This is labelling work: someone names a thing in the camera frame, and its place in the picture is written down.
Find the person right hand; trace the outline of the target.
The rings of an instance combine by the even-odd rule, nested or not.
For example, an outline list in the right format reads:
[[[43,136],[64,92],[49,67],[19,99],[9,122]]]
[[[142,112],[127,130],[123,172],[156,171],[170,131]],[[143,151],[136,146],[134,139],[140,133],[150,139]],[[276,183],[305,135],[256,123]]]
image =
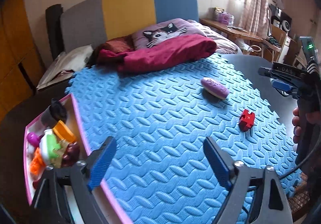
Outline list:
[[[293,142],[297,144],[300,141],[300,135],[301,135],[301,127],[300,127],[300,110],[298,107],[296,107],[293,110],[293,119],[292,119],[292,125],[294,126],[293,130]],[[314,111],[312,113],[306,113],[305,115],[307,122],[311,124],[320,124],[320,112]]]

